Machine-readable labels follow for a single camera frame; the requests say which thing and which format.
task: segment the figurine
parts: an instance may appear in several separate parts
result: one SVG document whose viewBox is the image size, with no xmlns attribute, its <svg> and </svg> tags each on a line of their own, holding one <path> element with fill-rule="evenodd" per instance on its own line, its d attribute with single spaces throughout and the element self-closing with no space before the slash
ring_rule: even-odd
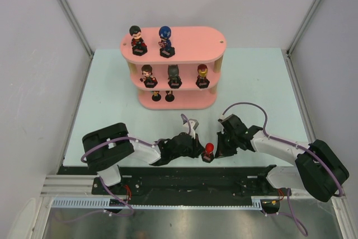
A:
<svg viewBox="0 0 358 239">
<path fill-rule="evenodd" d="M 152 100 L 154 102 L 158 102 L 160 99 L 162 99 L 162 96 L 159 94 L 159 91 L 153 91 Z"/>
<path fill-rule="evenodd" d="M 161 56 L 165 58 L 170 58 L 171 56 L 175 55 L 175 49 L 172 47 L 172 43 L 170 42 L 170 37 L 172 35 L 172 30 L 169 26 L 162 26 L 159 29 L 159 36 L 162 41 L 158 42 L 161 49 Z"/>
<path fill-rule="evenodd" d="M 142 66 L 142 75 L 144 78 L 141 78 L 140 81 L 144 83 L 146 88 L 154 88 L 158 81 L 155 77 L 153 77 L 153 68 L 150 64 L 145 64 Z"/>
<path fill-rule="evenodd" d="M 142 39 L 142 31 L 139 26 L 133 25 L 129 29 L 129 34 L 132 36 L 132 52 L 134 55 L 142 56 L 147 53 L 147 45 Z"/>
<path fill-rule="evenodd" d="M 206 64 L 199 64 L 197 67 L 197 73 L 199 75 L 196 80 L 196 85 L 201 89 L 207 88 L 210 81 L 206 78 L 206 75 L 208 74 L 208 67 Z"/>
<path fill-rule="evenodd" d="M 214 159 L 214 145 L 211 143 L 206 144 L 205 152 L 201 154 L 201 159 L 204 162 L 212 162 Z"/>
<path fill-rule="evenodd" d="M 168 84 L 170 88 L 178 89 L 182 85 L 177 64 L 168 65 L 168 76 Z"/>
<path fill-rule="evenodd" d="M 167 102 L 172 102 L 174 101 L 174 95 L 173 95 L 173 91 L 166 91 L 166 101 Z"/>
</svg>

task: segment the red wire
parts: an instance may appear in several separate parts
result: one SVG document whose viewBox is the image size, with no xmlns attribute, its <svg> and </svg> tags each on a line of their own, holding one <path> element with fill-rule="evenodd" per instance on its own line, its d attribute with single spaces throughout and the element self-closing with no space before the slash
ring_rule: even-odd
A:
<svg viewBox="0 0 358 239">
<path fill-rule="evenodd" d="M 282 201 L 285 198 L 285 194 L 281 189 L 279 189 L 279 195 L 282 196 L 282 198 L 280 198 L 280 201 Z"/>
<path fill-rule="evenodd" d="M 132 198 L 132 192 L 130 191 L 130 188 L 128 185 L 123 186 L 127 190 L 127 195 L 129 194 L 129 200 Z"/>
</svg>

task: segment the pink shelf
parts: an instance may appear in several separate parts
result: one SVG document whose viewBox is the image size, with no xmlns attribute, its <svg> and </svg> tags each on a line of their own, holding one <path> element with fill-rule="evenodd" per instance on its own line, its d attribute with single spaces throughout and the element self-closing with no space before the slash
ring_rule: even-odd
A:
<svg viewBox="0 0 358 239">
<path fill-rule="evenodd" d="M 142 37 L 148 46 L 148 52 L 142 56 L 133 55 L 131 36 L 126 34 L 121 41 L 120 49 L 123 57 L 134 64 L 200 64 L 219 59 L 226 49 L 226 40 L 218 30 L 205 27 L 171 27 L 172 46 L 175 55 L 170 58 L 159 54 L 159 27 L 142 28 Z"/>
<path fill-rule="evenodd" d="M 139 95 L 139 102 L 147 109 L 164 110 L 164 109 L 206 109 L 211 106 L 217 97 L 216 93 L 210 93 L 209 90 L 201 91 L 176 91 L 175 99 L 167 102 L 165 91 L 161 91 L 162 99 L 158 102 L 152 100 L 152 93 L 145 91 Z"/>
<path fill-rule="evenodd" d="M 167 64 L 156 64 L 153 65 L 153 75 L 157 78 L 158 84 L 155 88 L 146 88 L 144 83 L 141 82 L 139 79 L 143 78 L 142 72 L 140 71 L 142 65 L 136 65 L 137 74 L 131 74 L 130 78 L 134 85 L 137 88 L 145 90 L 145 91 L 165 91 L 165 90 L 172 90 L 172 91 L 183 91 L 183 90 L 200 90 L 196 83 L 197 78 L 197 66 L 198 64 L 179 64 L 179 76 L 182 81 L 182 86 L 179 89 L 171 89 L 168 85 L 168 65 Z M 210 81 L 208 89 L 214 87 L 218 84 L 220 79 L 220 73 L 214 73 L 214 63 L 208 63 L 208 80 Z"/>
</svg>

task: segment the white wall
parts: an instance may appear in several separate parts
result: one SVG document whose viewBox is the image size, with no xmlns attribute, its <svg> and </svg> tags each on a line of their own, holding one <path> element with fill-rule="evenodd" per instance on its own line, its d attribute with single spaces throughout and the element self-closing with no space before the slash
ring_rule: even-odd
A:
<svg viewBox="0 0 358 239">
<path fill-rule="evenodd" d="M 350 172 L 344 187 L 356 217 L 357 18 L 357 0 L 324 0 L 293 53 L 294 68 L 316 135 L 331 146 Z"/>
<path fill-rule="evenodd" d="M 0 238 L 55 168 L 89 59 L 56 0 L 0 0 Z"/>
<path fill-rule="evenodd" d="M 118 48 L 133 24 L 208 25 L 225 35 L 229 47 L 287 49 L 313 0 L 68 1 L 96 49 Z"/>
</svg>

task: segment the captain america figurine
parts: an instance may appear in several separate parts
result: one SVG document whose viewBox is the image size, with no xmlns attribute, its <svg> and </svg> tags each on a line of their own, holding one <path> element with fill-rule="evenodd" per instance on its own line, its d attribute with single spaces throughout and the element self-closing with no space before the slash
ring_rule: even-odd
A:
<svg viewBox="0 0 358 239">
<path fill-rule="evenodd" d="M 171 56 L 175 55 L 175 49 L 172 47 L 172 43 L 170 41 L 170 37 L 172 35 L 172 30 L 169 26 L 162 26 L 159 29 L 159 37 L 161 41 L 158 42 L 160 48 L 160 53 L 162 57 L 170 58 Z"/>
</svg>

